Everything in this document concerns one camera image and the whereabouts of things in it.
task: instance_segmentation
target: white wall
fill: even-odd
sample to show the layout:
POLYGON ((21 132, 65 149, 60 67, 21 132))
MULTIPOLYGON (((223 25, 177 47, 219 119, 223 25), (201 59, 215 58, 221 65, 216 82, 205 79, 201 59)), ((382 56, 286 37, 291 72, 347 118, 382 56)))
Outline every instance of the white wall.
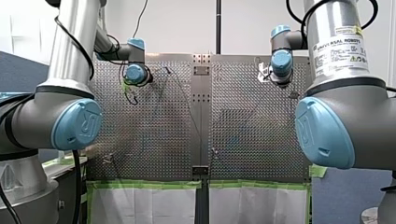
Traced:
MULTIPOLYGON (((108 0, 106 27, 121 43, 133 35, 144 1, 108 0)), ((291 1, 300 16, 304 15, 303 1, 291 1)), ((392 22, 392 11, 396 11, 393 2, 396 0, 378 0, 379 15, 364 31, 371 72, 386 81, 392 78, 389 73, 396 72, 393 66, 396 46, 391 42, 396 37, 391 36, 396 29, 392 22)), ((53 18, 58 10, 44 0, 0 0, 0 4, 0 50, 49 63, 56 27, 53 18)), ((371 16, 371 4, 360 0, 358 5, 364 23, 371 16)), ((215 14, 216 0, 148 0, 136 37, 145 39, 147 52, 215 52, 215 14)), ((270 54, 269 35, 278 24, 299 29, 283 0, 223 0, 222 52, 270 54)))
POLYGON ((56 15, 45 0, 0 0, 0 50, 48 64, 56 15))

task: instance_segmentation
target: light blue joint cap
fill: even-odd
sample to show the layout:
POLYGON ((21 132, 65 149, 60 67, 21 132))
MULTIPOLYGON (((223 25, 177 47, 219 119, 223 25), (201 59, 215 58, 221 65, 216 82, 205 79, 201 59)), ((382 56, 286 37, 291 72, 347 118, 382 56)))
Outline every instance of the light blue joint cap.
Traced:
POLYGON ((314 164, 349 169, 355 150, 346 127, 335 112, 316 97, 306 97, 296 109, 295 127, 300 147, 314 164))
POLYGON ((17 91, 10 91, 10 92, 0 92, 0 100, 5 100, 8 97, 17 96, 21 94, 25 94, 27 92, 17 92, 17 91))
POLYGON ((145 41, 139 38, 130 38, 127 42, 129 45, 135 46, 139 49, 145 49, 145 41))
POLYGON ((56 120, 51 133, 52 146, 63 151, 84 149, 98 135, 102 116, 102 109, 94 100, 75 101, 56 120))
POLYGON ((135 63, 132 63, 126 69, 126 81, 131 84, 140 84, 146 79, 146 74, 143 68, 135 63))
POLYGON ((290 74, 293 67, 293 56, 286 49, 279 49, 274 52, 271 58, 271 65, 274 74, 278 77, 286 77, 290 74))
POLYGON ((271 39, 280 33, 290 31, 290 27, 288 25, 278 25, 273 31, 271 31, 271 39))

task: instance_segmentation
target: wire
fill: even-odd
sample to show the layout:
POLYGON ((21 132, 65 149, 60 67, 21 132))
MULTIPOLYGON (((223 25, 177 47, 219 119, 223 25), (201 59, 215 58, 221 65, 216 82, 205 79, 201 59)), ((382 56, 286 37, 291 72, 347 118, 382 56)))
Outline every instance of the wire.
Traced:
POLYGON ((393 92, 396 92, 396 88, 394 88, 394 87, 387 87, 387 91, 393 91, 393 92))
POLYGON ((6 206, 8 212, 11 214, 12 218, 14 219, 14 222, 16 224, 22 224, 20 217, 18 216, 17 212, 12 207, 11 203, 7 199, 6 194, 3 191, 3 188, 1 186, 1 181, 0 181, 0 197, 3 200, 3 203, 6 206))
POLYGON ((288 9, 289 14, 294 18, 295 21, 297 21, 298 23, 302 23, 302 21, 300 20, 300 18, 298 18, 298 17, 294 14, 293 10, 291 9, 290 0, 286 1, 286 8, 288 9))
POLYGON ((93 67, 93 62, 91 60, 90 55, 87 53, 87 51, 84 49, 84 47, 78 42, 78 40, 72 34, 70 34, 69 31, 64 27, 64 25, 59 21, 58 16, 55 17, 54 20, 55 20, 56 24, 58 24, 59 27, 61 27, 62 30, 64 30, 64 32, 73 40, 73 43, 75 44, 76 48, 82 53, 85 60, 87 60, 88 66, 90 67, 90 70, 91 70, 90 80, 92 80, 93 76, 95 74, 95 69, 93 67))
POLYGON ((139 19, 137 19, 136 29, 134 30, 134 37, 136 36, 137 31, 139 31, 140 20, 142 19, 142 16, 143 16, 143 14, 146 11, 146 7, 148 6, 148 2, 149 2, 149 0, 146 0, 145 5, 143 6, 142 12, 140 12, 139 19))
POLYGON ((73 159, 76 168, 76 198, 72 224, 78 224, 79 208, 81 207, 81 166, 79 164, 79 155, 77 150, 73 150, 73 159))
MULTIPOLYGON (((288 9, 288 12, 289 12, 289 14, 297 21, 297 22, 299 22, 300 24, 301 24, 301 27, 300 27, 300 31, 301 31, 301 34, 302 34, 302 36, 303 36, 303 45, 304 45, 304 43, 306 43, 307 41, 306 41, 306 34, 304 33, 304 28, 305 28, 305 26, 306 26, 306 23, 307 23, 307 21, 308 21, 308 19, 312 16, 312 14, 314 14, 314 12, 319 8, 319 7, 321 7, 321 6, 323 6, 324 4, 326 4, 326 3, 329 3, 329 2, 331 2, 331 1, 333 1, 333 0, 322 0, 322 1, 320 1, 320 2, 318 2, 318 3, 316 3, 316 4, 314 4, 311 8, 309 8, 309 10, 305 13, 305 15, 304 15, 304 18, 303 18, 303 20, 300 20, 295 14, 294 14, 294 12, 292 11, 292 9, 291 9, 291 7, 290 7, 290 0, 286 0, 286 7, 287 7, 287 9, 288 9)), ((362 27, 361 27, 361 29, 365 29, 365 28, 367 28, 367 27, 369 27, 374 21, 375 21, 375 18, 376 18, 376 16, 378 15, 378 3, 376 2, 376 0, 369 0, 371 3, 372 3, 372 5, 373 5, 373 16, 372 16, 372 18, 369 20, 369 21, 367 21, 367 23, 366 24, 364 24, 362 27)))
POLYGON ((106 51, 106 52, 100 52, 97 49, 94 49, 93 51, 95 51, 95 53, 98 53, 98 54, 113 54, 113 53, 117 53, 120 50, 120 41, 116 37, 114 37, 112 35, 107 35, 107 36, 112 38, 114 41, 116 41, 116 43, 117 43, 116 47, 113 49, 113 46, 111 46, 111 48, 108 51, 106 51))
MULTIPOLYGON (((34 98, 34 94, 24 94, 24 95, 18 95, 14 96, 12 98, 8 98, 5 101, 1 102, 1 105, 6 105, 6 104, 11 104, 13 102, 17 102, 15 105, 13 105, 9 110, 7 110, 5 113, 3 113, 2 116, 0 116, 0 125, 3 123, 3 120, 6 118, 6 116, 13 110, 15 110, 18 106, 26 103, 27 101, 31 100, 34 98)), ((18 213, 15 211, 15 209, 12 207, 11 203, 9 202, 6 194, 3 191, 3 187, 1 186, 1 180, 0 180, 0 198, 3 200, 4 205, 6 206, 8 212, 11 214, 12 218, 14 219, 14 222, 16 224, 21 224, 21 219, 18 216, 18 213)))

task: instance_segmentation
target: diamond plate panel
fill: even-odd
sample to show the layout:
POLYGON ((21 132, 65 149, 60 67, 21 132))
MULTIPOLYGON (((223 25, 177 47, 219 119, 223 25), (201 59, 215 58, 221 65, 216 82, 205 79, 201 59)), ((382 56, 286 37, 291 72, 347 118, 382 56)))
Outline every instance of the diamond plate panel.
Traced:
POLYGON ((210 178, 306 182, 309 162, 294 130, 298 99, 290 95, 304 94, 308 60, 294 59, 293 81, 285 90, 260 83, 254 61, 253 56, 212 57, 210 178))
POLYGON ((91 89, 104 120, 92 147, 96 155, 90 160, 89 179, 191 180, 188 58, 148 57, 154 82, 136 91, 138 105, 125 99, 118 65, 95 64, 91 89))

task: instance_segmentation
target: warning label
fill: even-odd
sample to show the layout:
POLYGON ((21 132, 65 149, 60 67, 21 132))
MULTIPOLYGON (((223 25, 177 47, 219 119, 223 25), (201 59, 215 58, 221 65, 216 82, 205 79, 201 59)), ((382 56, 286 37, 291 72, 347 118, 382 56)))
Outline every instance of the warning label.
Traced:
POLYGON ((338 35, 313 47, 316 76, 331 76, 345 68, 369 70, 360 35, 338 35))

